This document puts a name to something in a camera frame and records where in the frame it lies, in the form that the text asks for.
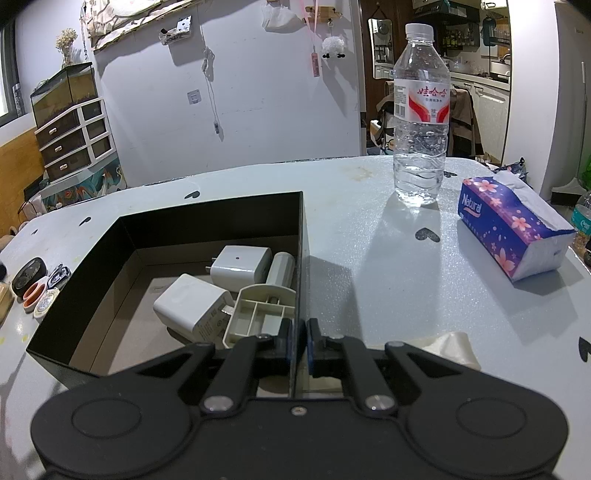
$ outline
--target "window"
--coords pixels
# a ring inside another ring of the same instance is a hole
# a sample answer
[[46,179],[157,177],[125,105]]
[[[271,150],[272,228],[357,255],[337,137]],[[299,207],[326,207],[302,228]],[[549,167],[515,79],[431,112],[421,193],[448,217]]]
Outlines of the window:
[[14,24],[14,20],[7,23],[0,33],[0,127],[18,117],[12,92],[13,85],[18,83]]

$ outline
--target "fabric wall tapestry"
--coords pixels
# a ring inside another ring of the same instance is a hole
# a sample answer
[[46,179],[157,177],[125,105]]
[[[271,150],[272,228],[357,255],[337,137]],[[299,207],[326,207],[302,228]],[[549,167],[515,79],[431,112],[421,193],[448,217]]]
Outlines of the fabric wall tapestry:
[[92,50],[99,51],[151,21],[203,1],[84,0],[80,22],[86,26]]
[[116,157],[94,175],[82,180],[79,184],[66,188],[61,192],[43,198],[48,212],[56,209],[56,205],[73,205],[83,200],[102,197],[109,193],[127,188],[127,182],[121,170],[121,162]]

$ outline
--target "power adapter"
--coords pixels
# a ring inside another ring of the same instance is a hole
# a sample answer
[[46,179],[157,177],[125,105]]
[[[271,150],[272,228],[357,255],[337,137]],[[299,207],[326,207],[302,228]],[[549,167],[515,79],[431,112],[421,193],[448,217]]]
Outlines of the power adapter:
[[188,340],[213,342],[226,329],[233,306],[230,292],[185,273],[154,302],[154,312]]
[[249,285],[265,283],[270,265],[270,248],[227,245],[215,258],[209,274],[218,287],[239,292]]

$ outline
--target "white table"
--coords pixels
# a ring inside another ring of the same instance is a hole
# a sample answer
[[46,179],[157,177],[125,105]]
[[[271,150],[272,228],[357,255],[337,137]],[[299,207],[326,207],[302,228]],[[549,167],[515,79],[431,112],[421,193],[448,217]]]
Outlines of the white table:
[[[566,412],[570,437],[557,466],[565,479],[591,471],[591,365],[578,351],[591,340],[591,277],[574,252],[562,267],[513,286],[460,223],[465,177],[487,175],[470,160],[448,159],[438,204],[408,208],[393,194],[389,157],[267,164],[138,187],[33,220],[0,254],[14,275],[41,257],[75,269],[119,215],[188,202],[302,190],[310,244],[310,314],[325,333],[367,345],[462,330],[485,372],[538,390]],[[198,199],[185,199],[195,190]],[[79,228],[90,216],[92,220]],[[441,237],[418,241],[428,227]],[[43,470],[29,435],[36,409],[62,390],[25,353],[36,321],[15,304],[0,327],[0,478]]]

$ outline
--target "metal screw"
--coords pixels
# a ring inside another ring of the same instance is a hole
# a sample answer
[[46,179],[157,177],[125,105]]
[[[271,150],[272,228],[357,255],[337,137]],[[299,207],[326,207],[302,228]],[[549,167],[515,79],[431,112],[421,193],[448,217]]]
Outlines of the metal screw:
[[295,415],[296,417],[303,417],[308,413],[308,409],[306,407],[293,407],[291,409],[291,414]]
[[370,410],[389,410],[395,405],[394,399],[387,395],[370,395],[365,399],[365,406]]
[[209,411],[226,411],[230,410],[234,402],[231,398],[225,395],[214,395],[213,397],[206,398],[203,402],[203,406]]

